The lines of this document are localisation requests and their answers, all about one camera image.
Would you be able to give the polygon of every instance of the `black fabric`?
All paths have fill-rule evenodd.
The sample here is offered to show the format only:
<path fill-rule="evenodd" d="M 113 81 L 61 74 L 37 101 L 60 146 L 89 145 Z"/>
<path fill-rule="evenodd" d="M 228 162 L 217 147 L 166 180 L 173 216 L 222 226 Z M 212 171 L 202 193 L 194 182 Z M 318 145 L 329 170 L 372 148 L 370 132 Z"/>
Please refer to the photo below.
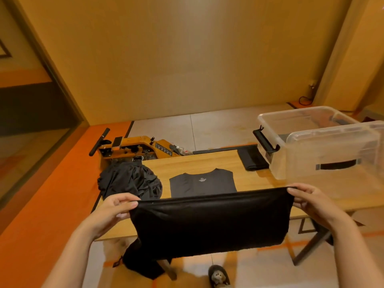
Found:
<path fill-rule="evenodd" d="M 130 211 L 151 260 L 281 244 L 293 196 L 286 187 L 139 201 Z"/>
<path fill-rule="evenodd" d="M 136 162 L 113 162 L 98 179 L 103 199 L 118 193 L 132 193 L 141 200 L 153 200 L 161 197 L 160 180 L 148 167 Z"/>
<path fill-rule="evenodd" d="M 223 169 L 197 175 L 184 173 L 170 178 L 169 182 L 172 198 L 236 193 L 233 173 Z"/>
<path fill-rule="evenodd" d="M 241 147 L 237 150 L 237 153 L 247 171 L 269 169 L 269 164 L 257 149 L 257 145 Z"/>
<path fill-rule="evenodd" d="M 122 262 L 129 270 L 152 280 L 165 273 L 156 261 L 148 258 L 147 253 L 141 247 L 139 239 L 135 240 L 127 248 L 122 257 Z"/>

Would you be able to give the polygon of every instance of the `black handlebar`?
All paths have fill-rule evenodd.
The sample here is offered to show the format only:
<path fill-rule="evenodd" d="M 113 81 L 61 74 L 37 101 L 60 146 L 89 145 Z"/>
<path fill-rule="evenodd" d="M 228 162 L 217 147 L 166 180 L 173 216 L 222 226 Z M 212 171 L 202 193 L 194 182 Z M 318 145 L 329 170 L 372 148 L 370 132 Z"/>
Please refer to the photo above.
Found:
<path fill-rule="evenodd" d="M 103 134 L 100 136 L 100 138 L 98 139 L 96 144 L 93 146 L 93 148 L 89 152 L 90 157 L 92 157 L 95 154 L 95 152 L 97 151 L 97 149 L 101 146 L 101 144 L 100 144 L 101 141 L 104 140 L 104 138 L 107 136 L 109 131 L 110 131 L 110 129 L 108 127 L 104 130 Z"/>

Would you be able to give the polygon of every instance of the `crumpled black clothing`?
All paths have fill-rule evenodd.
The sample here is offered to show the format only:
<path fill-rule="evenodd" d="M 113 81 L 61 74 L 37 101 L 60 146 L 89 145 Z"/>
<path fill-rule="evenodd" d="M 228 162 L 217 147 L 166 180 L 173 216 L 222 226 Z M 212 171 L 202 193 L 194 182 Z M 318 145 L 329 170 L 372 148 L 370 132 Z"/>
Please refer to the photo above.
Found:
<path fill-rule="evenodd" d="M 122 262 L 132 271 L 149 279 L 155 280 L 160 275 L 164 274 L 161 266 L 153 260 L 150 260 L 146 251 L 142 248 L 139 239 L 136 239 L 125 251 Z"/>
<path fill-rule="evenodd" d="M 155 174 L 140 162 L 114 162 L 98 179 L 103 199 L 118 193 L 132 193 L 141 200 L 159 199 L 162 184 Z"/>
<path fill-rule="evenodd" d="M 151 260 L 281 244 L 293 196 L 286 187 L 139 201 L 131 220 Z"/>

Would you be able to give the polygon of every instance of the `plastic storage box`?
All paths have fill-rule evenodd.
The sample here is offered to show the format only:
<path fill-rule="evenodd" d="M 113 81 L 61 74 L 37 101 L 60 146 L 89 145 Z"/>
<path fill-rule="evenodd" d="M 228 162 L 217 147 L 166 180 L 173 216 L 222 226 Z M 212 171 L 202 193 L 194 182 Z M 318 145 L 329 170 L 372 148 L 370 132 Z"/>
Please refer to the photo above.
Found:
<path fill-rule="evenodd" d="M 384 190 L 384 122 L 359 123 L 330 107 L 265 113 L 255 130 L 273 176 L 333 198 Z"/>

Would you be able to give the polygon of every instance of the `hand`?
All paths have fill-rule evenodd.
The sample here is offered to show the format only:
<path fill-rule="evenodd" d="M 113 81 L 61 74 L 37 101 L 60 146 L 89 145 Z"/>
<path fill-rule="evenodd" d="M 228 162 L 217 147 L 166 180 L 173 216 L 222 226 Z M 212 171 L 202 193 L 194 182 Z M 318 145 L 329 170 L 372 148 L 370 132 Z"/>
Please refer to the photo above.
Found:
<path fill-rule="evenodd" d="M 327 229 L 332 231 L 338 223 L 351 220 L 348 214 L 320 189 L 304 183 L 294 183 L 290 186 L 297 188 L 287 189 L 288 193 L 295 197 L 293 206 L 303 210 Z"/>
<path fill-rule="evenodd" d="M 108 196 L 94 212 L 84 219 L 79 228 L 85 229 L 95 240 L 119 221 L 129 218 L 129 210 L 136 208 L 137 200 L 140 198 L 131 193 Z"/>

